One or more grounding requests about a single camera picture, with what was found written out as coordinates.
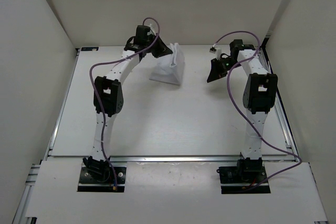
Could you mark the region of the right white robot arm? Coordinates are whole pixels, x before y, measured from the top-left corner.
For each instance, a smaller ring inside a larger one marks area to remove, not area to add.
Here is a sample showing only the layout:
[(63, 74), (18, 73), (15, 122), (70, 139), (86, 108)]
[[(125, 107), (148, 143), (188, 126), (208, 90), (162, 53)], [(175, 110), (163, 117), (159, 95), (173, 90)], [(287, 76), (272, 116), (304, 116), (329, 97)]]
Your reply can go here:
[(267, 115), (275, 104), (278, 77), (262, 66), (253, 45), (244, 45), (241, 39), (235, 39), (229, 47), (229, 55), (222, 53), (216, 46), (210, 48), (209, 51), (216, 57), (211, 60), (207, 82), (226, 77), (236, 63), (242, 66), (248, 77), (243, 93), (243, 106), (249, 122), (241, 151), (242, 158), (238, 160), (235, 169), (236, 177), (247, 182), (262, 172), (261, 136)]

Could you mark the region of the white skirt cloth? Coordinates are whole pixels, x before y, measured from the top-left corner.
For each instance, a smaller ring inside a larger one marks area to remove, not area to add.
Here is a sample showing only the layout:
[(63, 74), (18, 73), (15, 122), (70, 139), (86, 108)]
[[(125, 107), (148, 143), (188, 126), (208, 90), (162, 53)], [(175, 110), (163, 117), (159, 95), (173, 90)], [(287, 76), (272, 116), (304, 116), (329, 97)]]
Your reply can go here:
[(170, 44), (169, 49), (172, 53), (158, 59), (149, 79), (180, 86), (185, 67), (184, 53), (178, 43)]

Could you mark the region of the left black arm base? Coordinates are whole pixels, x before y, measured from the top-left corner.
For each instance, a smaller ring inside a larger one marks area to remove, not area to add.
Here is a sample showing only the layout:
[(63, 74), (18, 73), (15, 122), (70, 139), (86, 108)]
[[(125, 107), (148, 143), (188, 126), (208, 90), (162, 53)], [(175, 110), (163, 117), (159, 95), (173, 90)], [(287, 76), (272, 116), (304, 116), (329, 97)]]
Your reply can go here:
[(113, 169), (107, 161), (97, 161), (91, 157), (83, 158), (78, 180), (78, 192), (123, 193), (127, 168), (117, 166)]

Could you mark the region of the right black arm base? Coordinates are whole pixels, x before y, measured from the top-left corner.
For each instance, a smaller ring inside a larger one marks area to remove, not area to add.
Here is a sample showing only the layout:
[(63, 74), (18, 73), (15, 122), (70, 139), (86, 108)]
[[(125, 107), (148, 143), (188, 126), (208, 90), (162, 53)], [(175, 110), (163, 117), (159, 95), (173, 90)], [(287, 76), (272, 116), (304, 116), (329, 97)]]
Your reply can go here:
[(224, 194), (269, 194), (271, 193), (263, 160), (239, 159), (236, 166), (220, 166), (221, 193)]

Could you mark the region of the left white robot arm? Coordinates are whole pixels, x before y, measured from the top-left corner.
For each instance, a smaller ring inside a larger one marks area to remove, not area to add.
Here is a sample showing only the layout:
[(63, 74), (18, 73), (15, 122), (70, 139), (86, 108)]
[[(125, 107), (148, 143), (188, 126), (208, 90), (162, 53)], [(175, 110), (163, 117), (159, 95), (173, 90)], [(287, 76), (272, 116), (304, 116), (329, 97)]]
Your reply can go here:
[(159, 58), (171, 53), (158, 32), (151, 26), (139, 25), (135, 35), (127, 41), (119, 60), (97, 63), (90, 68), (96, 131), (92, 152), (83, 162), (88, 173), (98, 182), (117, 177), (109, 161), (109, 146), (114, 121), (124, 104), (122, 84), (146, 54)]

